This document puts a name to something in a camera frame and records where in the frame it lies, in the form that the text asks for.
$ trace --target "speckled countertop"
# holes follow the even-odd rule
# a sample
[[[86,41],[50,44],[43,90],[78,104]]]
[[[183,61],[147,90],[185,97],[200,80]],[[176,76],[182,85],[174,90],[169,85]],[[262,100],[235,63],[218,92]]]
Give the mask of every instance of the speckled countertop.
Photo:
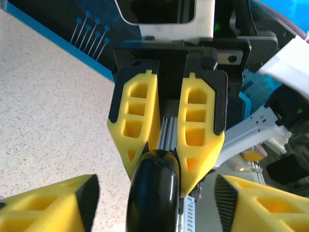
[[[93,231],[125,231],[130,183],[106,126],[112,90],[0,10],[0,196],[98,174]]]

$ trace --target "screw hole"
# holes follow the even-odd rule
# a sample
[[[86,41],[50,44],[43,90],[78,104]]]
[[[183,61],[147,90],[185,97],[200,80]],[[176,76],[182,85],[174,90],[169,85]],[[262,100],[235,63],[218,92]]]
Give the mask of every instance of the screw hole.
[[[227,58],[228,62],[230,63],[235,63],[237,61],[237,57],[236,56],[229,56]]]
[[[139,60],[135,60],[132,62],[133,66],[139,66],[141,64],[141,62]]]

